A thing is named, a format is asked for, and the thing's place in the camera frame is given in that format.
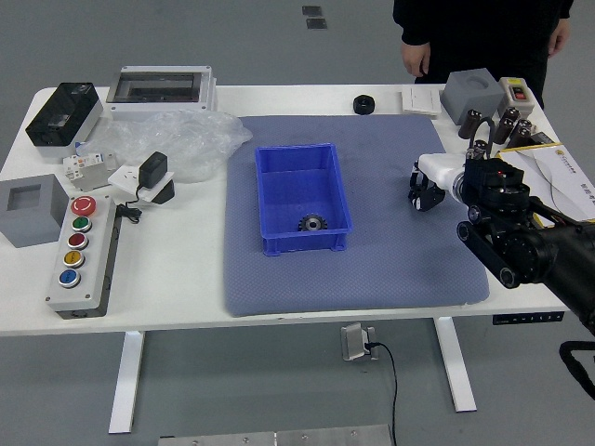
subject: table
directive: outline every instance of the table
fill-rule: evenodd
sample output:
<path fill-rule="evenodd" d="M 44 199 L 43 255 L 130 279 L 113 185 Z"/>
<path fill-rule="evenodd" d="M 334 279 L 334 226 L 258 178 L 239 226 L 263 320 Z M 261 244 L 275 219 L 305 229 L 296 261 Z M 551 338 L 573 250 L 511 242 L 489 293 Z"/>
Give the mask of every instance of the table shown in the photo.
<path fill-rule="evenodd" d="M 218 86 L 217 110 L 240 117 L 351 115 L 353 98 L 366 94 L 376 101 L 375 113 L 399 114 L 403 112 L 402 89 L 403 85 Z M 61 164 L 45 161 L 25 133 L 25 127 L 53 91 L 54 88 L 47 88 L 34 96 L 0 172 L 0 180 L 54 173 L 67 193 L 74 196 L 79 192 L 61 173 Z M 98 88 L 104 108 L 107 92 L 107 87 Z M 102 125 L 101 122 L 105 124 L 107 119 L 109 111 L 104 110 L 99 125 Z M 556 138 L 540 109 L 534 110 L 530 119 L 539 130 Z M 467 141 L 458 137 L 456 127 L 445 111 L 433 123 L 446 151 L 465 151 Z M 176 197 L 166 204 L 140 206 L 143 210 L 141 224 L 123 222 L 112 278 L 110 305 L 108 314 L 103 318 L 65 321 L 44 302 L 57 251 L 55 243 L 17 249 L 0 235 L 0 269 L 3 272 L 3 279 L 0 281 L 0 335 L 126 332 L 112 414 L 113 430 L 110 429 L 111 432 L 117 432 L 126 431 L 126 426 L 129 431 L 143 333 L 148 330 L 434 318 L 455 405 L 458 410 L 474 410 L 469 380 L 465 383 L 464 363 L 450 318 L 567 310 L 544 285 L 522 285 L 515 290 L 507 290 L 488 273 L 490 295 L 483 302 L 473 305 L 234 318 L 225 309 L 223 295 L 225 192 L 226 171 L 221 168 L 206 182 L 176 184 Z M 94 193 L 109 193 L 117 203 L 130 199 L 125 192 L 112 187 Z M 194 226 L 200 230 L 187 231 L 184 238 L 178 237 L 178 222 L 189 216 L 192 216 Z M 457 390 L 460 383 L 463 383 L 462 387 Z M 124 407 L 123 412 L 116 410 L 120 407 Z"/>

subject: robotic hand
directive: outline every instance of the robotic hand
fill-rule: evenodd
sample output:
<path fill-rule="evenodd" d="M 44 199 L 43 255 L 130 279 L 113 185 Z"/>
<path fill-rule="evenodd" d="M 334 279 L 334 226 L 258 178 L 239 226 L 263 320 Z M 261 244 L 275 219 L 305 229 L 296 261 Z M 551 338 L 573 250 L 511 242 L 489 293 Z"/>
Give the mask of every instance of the robotic hand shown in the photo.
<path fill-rule="evenodd" d="M 595 335 L 595 224 L 574 221 L 530 197 L 522 177 L 522 170 L 498 158 L 422 155 L 409 200 L 427 211 L 448 190 L 469 208 L 458 238 L 504 286 L 544 283 Z M 536 216 L 553 226 L 542 227 Z"/>

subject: blue plastic bin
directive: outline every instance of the blue plastic bin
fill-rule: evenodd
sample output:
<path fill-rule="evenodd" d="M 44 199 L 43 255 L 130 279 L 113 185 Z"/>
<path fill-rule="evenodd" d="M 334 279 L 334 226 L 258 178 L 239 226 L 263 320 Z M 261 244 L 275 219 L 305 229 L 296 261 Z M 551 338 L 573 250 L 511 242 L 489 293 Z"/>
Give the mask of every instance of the blue plastic bin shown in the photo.
<path fill-rule="evenodd" d="M 265 255 L 346 249 L 352 225 L 334 144 L 258 147 L 256 164 Z M 308 215 L 324 218 L 327 229 L 300 231 Z"/>

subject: green button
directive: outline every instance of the green button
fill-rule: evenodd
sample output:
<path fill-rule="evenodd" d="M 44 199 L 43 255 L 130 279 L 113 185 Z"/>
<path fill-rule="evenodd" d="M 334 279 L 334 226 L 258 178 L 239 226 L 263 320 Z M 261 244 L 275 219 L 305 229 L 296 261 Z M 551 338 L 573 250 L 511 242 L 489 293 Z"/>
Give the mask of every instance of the green button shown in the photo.
<path fill-rule="evenodd" d="M 91 229 L 91 221 L 86 216 L 78 216 L 73 221 L 73 230 L 87 232 Z"/>

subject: power adapter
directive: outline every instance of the power adapter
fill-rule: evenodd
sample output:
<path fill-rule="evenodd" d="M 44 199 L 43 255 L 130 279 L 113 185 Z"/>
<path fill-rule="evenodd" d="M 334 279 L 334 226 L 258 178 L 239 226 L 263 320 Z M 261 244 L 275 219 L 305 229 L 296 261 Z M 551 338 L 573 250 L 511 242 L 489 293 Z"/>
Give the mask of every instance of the power adapter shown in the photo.
<path fill-rule="evenodd" d="M 156 151 L 139 167 L 139 186 L 152 189 L 167 173 L 167 157 Z"/>

